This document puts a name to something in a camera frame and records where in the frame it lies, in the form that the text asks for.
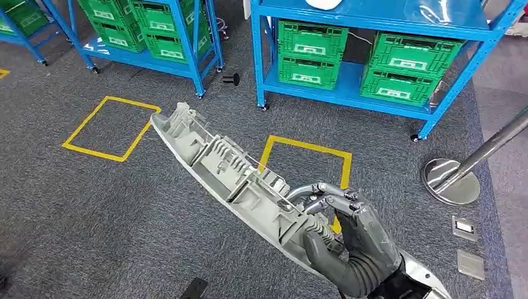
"stanchion base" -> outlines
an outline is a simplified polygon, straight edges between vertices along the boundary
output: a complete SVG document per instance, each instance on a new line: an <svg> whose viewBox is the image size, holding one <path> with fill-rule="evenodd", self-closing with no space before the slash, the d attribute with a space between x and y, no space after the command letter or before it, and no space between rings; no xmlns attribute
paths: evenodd
<svg viewBox="0 0 528 299"><path fill-rule="evenodd" d="M450 159L434 159L422 170L422 183L437 200L454 206L469 204L480 195L480 183L473 172L468 173L441 193L433 189L440 182L456 171L460 163Z"/></svg>

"black object on floor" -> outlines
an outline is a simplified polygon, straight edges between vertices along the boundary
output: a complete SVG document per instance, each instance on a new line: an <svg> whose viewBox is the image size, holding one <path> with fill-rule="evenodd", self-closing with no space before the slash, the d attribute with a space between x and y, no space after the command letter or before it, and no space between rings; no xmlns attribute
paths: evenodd
<svg viewBox="0 0 528 299"><path fill-rule="evenodd" d="M3 298L9 289L9 277L0 275L0 298Z"/></svg>
<svg viewBox="0 0 528 299"><path fill-rule="evenodd" d="M234 73L232 76L224 76L222 81L223 83L233 83L233 85L238 86L240 83L240 76L238 73Z"/></svg>
<svg viewBox="0 0 528 299"><path fill-rule="evenodd" d="M185 289L180 299L200 299L205 288L207 288L207 282L199 277L195 277Z"/></svg>

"green plastic crate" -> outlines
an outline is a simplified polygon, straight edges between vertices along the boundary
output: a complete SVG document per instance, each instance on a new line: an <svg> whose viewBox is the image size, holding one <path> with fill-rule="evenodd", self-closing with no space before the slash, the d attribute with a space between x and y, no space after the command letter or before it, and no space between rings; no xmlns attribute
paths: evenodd
<svg viewBox="0 0 528 299"><path fill-rule="evenodd" d="M128 0L79 0L79 5L95 22L121 27L136 22Z"/></svg>
<svg viewBox="0 0 528 299"><path fill-rule="evenodd" d="M278 50L288 57L338 63L342 60L348 28L280 20Z"/></svg>
<svg viewBox="0 0 528 299"><path fill-rule="evenodd" d="M211 47L209 31L199 34L198 58L201 58ZM147 47L154 58L185 63L186 58L181 40L177 37L160 36L155 34L146 35Z"/></svg>
<svg viewBox="0 0 528 299"><path fill-rule="evenodd" d="M463 40L378 32L370 53L371 68L440 78L455 59Z"/></svg>
<svg viewBox="0 0 528 299"><path fill-rule="evenodd" d="M145 34L178 37L171 9L168 5L141 0L130 0L130 3L133 6L134 16ZM187 33L189 33L192 31L192 25L194 24L194 0L180 0L180 6L185 19ZM202 25L202 20L205 20L205 11L202 2L200 2L200 30L202 26L207 27L206 22Z"/></svg>
<svg viewBox="0 0 528 299"><path fill-rule="evenodd" d="M38 6L24 3L14 6L6 11L11 21L22 31L25 36L29 36L41 27L48 24L48 19ZM14 35L14 30L3 20L0 21L0 32Z"/></svg>
<svg viewBox="0 0 528 299"><path fill-rule="evenodd" d="M341 63L279 56L278 77L283 83L333 90Z"/></svg>
<svg viewBox="0 0 528 299"><path fill-rule="evenodd" d="M390 102L423 106L439 82L439 78L395 74L366 67L359 94Z"/></svg>
<svg viewBox="0 0 528 299"><path fill-rule="evenodd" d="M129 27L92 22L93 28L106 45L140 53L145 47L144 36L139 26L132 23Z"/></svg>

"yellow tape square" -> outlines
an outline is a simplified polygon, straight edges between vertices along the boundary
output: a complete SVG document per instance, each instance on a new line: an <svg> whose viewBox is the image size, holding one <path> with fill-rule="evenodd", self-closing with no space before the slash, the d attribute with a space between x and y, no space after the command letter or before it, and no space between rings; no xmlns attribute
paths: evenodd
<svg viewBox="0 0 528 299"><path fill-rule="evenodd" d="M0 69L0 79L3 79L5 76L9 75L11 71Z"/></svg>
<svg viewBox="0 0 528 299"><path fill-rule="evenodd" d="M348 153L346 151L338 151L337 149L333 148L326 148L324 146L320 145L314 145L311 143L306 143L302 141L297 141L293 139L288 139L284 137L279 137L275 135L270 135L268 137L268 141L266 142L266 146L264 147L264 151L262 152L262 156L260 157L260 165L259 170L263 171L264 167L266 166L268 160L270 159L270 153L271 148L273 147L274 143L283 143L285 145L291 145L291 146L298 146L300 148L306 148L307 150L312 151L319 151L320 153L326 153L326 154L333 154L334 156L338 156L343 158L343 167L341 169L341 189L348 188L348 181L350 178L350 169L352 168L352 153ZM339 225L339 221L337 220L337 217L334 216L334 224L330 225L330 228L336 233L341 233L341 225Z"/></svg>
<svg viewBox="0 0 528 299"><path fill-rule="evenodd" d="M91 149L82 148L80 146L76 146L76 145L73 145L73 144L70 143L77 136L77 134L79 134L80 130L88 123L88 121L97 113L97 111L99 111L101 109L101 107L109 100L116 101L116 102L121 102L121 103L126 103L126 104L130 104L130 105L134 105L134 106L139 106L139 107L143 107L143 108L152 109L152 110L156 111L156 113L160 113L161 112L161 108L159 108L158 106L145 104L145 103L140 103L140 102L136 102L136 101L132 101L132 100L127 100L125 98L111 97L111 96L107 95L107 96L105 96L103 98L101 103L99 103L99 105L97 105L97 107L95 107L94 111L92 111L88 115L88 117L86 117L82 121L82 123L79 125L79 127L77 127L77 129L75 129L75 131L73 131L73 133L70 135L70 137L68 137L68 139L66 139L66 141L64 141L64 143L62 144L62 146L64 148L67 148L67 149L72 150L72 151L78 151L78 152L81 152L81 153L90 154L92 156L96 156L96 157L99 157L99 158L110 159L110 160L117 161L117 162L123 162L124 160L126 160L128 158L130 153L132 153L132 151L134 150L134 148L138 144L138 142L141 139L141 137L143 137L143 134L145 134L145 132L148 130L148 128L150 126L150 120L147 121L147 124L145 124L143 129L141 129L139 135L136 137L136 139L134 139L134 141L132 142L130 147L126 150L126 152L125 152L125 154L123 156L115 156L113 154L102 153L100 151L93 151Z"/></svg>

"black rubber stopper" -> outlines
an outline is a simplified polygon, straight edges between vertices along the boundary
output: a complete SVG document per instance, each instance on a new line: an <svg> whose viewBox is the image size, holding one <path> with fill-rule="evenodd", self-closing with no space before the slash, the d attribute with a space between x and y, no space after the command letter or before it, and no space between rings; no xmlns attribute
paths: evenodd
<svg viewBox="0 0 528 299"><path fill-rule="evenodd" d="M224 76L222 81L223 83L233 83L233 85L238 86L240 83L240 76L238 73L234 73L232 76Z"/></svg>
<svg viewBox="0 0 528 299"><path fill-rule="evenodd" d="M207 282L199 277L195 277L191 284L185 289L180 299L200 299L205 292Z"/></svg>

